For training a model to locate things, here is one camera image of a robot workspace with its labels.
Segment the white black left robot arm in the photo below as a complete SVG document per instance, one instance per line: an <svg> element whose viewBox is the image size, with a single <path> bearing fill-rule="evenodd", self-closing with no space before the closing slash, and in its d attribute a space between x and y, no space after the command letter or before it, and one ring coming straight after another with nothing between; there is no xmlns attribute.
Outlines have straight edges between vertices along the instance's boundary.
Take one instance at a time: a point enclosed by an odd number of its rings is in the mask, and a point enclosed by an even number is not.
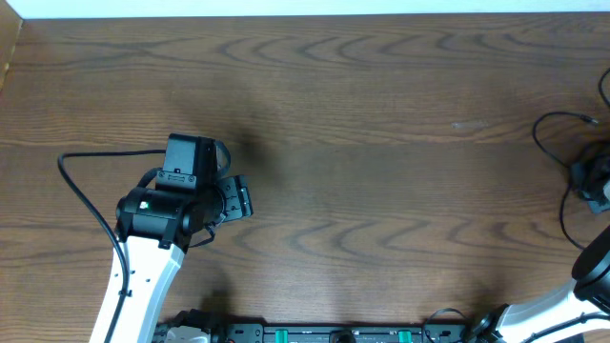
<svg viewBox="0 0 610 343"><path fill-rule="evenodd" d="M117 205L120 252L91 342L150 342L161 308L200 231L253 214L242 175L210 182L162 171L155 188L138 186Z"/></svg>

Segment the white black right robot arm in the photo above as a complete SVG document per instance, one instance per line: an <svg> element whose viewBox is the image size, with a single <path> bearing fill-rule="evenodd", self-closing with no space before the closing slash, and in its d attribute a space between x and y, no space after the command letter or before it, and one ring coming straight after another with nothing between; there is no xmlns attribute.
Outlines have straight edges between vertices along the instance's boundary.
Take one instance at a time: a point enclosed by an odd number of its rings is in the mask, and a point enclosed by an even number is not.
<svg viewBox="0 0 610 343"><path fill-rule="evenodd" d="M609 328L609 231L576 260L564 286L523 304L505 304L483 316L466 342L559 342Z"/></svg>

